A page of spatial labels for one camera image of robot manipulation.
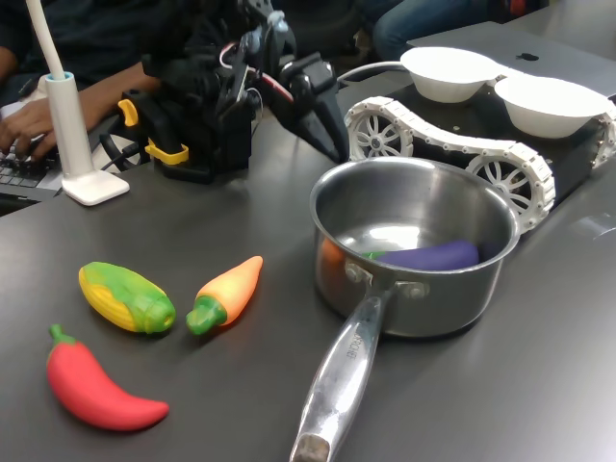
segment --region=lamp base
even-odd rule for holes
[[[62,187],[67,196],[88,206],[100,204],[112,197],[127,193],[130,189],[124,180],[101,170],[65,177],[62,180]]]

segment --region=gray table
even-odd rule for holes
[[[507,26],[616,61],[616,2],[559,0]]]
[[[308,194],[331,164],[272,119],[255,151],[247,176],[226,184],[175,182],[143,167],[125,175],[128,195],[102,206],[60,197],[0,219],[2,461],[288,460],[342,323],[312,286]],[[615,193],[608,169],[550,216],[507,263],[468,334],[382,339],[339,460],[611,460],[616,233],[593,240],[576,223],[616,216]],[[183,318],[197,290],[254,254],[265,265],[245,315],[215,338],[193,338]],[[167,291],[178,312],[168,336],[124,332],[89,308],[77,271],[96,260]],[[169,416],[133,434],[69,416],[45,377],[53,322],[127,391],[166,400]]]

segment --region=white double bowl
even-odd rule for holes
[[[417,91],[440,103],[461,103],[506,68],[467,50],[413,48],[401,57]],[[530,135],[558,139],[573,135],[588,120],[605,113],[609,100],[571,82],[515,73],[494,86],[511,122]]]

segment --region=jeans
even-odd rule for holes
[[[397,61],[406,41],[487,19],[486,0],[357,0],[378,56]]]

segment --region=stainless steel saucepan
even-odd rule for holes
[[[329,462],[364,393],[379,332],[434,337],[470,327],[520,236],[510,202],[467,171],[413,158],[336,167],[312,191],[316,284],[348,316],[306,399],[292,462]],[[365,252],[464,240],[481,263],[450,271],[393,267]]]

